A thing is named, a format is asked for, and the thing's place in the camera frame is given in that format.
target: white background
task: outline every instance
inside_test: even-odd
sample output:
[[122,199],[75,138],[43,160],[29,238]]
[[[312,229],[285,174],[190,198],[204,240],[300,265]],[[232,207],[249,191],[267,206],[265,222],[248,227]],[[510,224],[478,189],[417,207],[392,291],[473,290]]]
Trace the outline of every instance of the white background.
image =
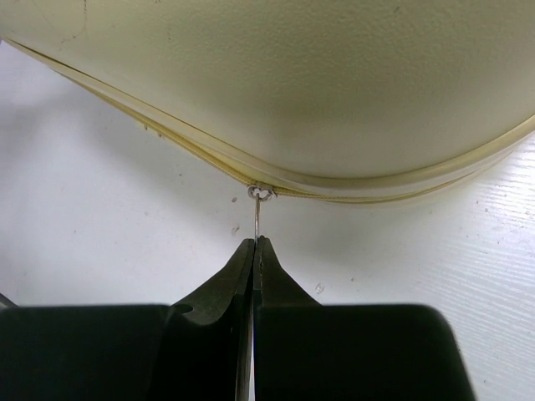
[[[403,204],[271,200],[262,233],[321,303],[438,308],[479,399],[531,401],[534,206],[529,140]],[[171,303],[252,234],[244,187],[2,43],[1,293],[20,305]]]

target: wire hook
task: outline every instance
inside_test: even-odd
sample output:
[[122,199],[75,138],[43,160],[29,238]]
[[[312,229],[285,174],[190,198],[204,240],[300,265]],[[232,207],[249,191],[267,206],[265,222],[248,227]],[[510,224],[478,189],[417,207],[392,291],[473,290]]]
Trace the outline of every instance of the wire hook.
[[247,193],[250,198],[255,200],[254,208],[254,242],[258,242],[260,236],[260,204],[265,201],[269,201],[274,195],[277,196],[273,187],[266,184],[257,183],[250,185],[247,188]]

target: white table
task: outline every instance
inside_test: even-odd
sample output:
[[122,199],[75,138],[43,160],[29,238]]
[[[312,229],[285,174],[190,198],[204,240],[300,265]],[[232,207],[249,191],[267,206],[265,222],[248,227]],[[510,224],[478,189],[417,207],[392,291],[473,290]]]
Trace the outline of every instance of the white table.
[[[2,43],[4,295],[174,302],[252,227],[240,184]],[[441,310],[479,399],[535,399],[535,140],[463,186],[404,204],[271,200],[262,233],[322,303]]]

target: small metal loop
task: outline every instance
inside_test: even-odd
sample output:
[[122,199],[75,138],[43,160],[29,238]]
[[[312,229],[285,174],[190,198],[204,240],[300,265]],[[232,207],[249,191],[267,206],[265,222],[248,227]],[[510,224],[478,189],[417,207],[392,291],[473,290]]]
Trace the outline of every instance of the small metal loop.
[[260,236],[260,204],[269,201],[274,195],[277,196],[277,194],[270,185],[250,185],[247,188],[247,193],[250,198],[255,200],[254,241],[257,243],[258,237]]
[[273,189],[265,189],[257,185],[248,186],[247,193],[252,199],[257,199],[258,195],[261,202],[269,201],[274,195],[277,196]]

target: cream-colored plastic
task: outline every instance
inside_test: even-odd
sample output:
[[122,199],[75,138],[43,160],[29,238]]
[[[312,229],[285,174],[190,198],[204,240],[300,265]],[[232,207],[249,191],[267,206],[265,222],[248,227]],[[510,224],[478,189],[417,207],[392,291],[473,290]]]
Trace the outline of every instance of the cream-colored plastic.
[[459,180],[535,129],[534,13],[529,0],[0,0],[0,36],[242,181],[360,201]]

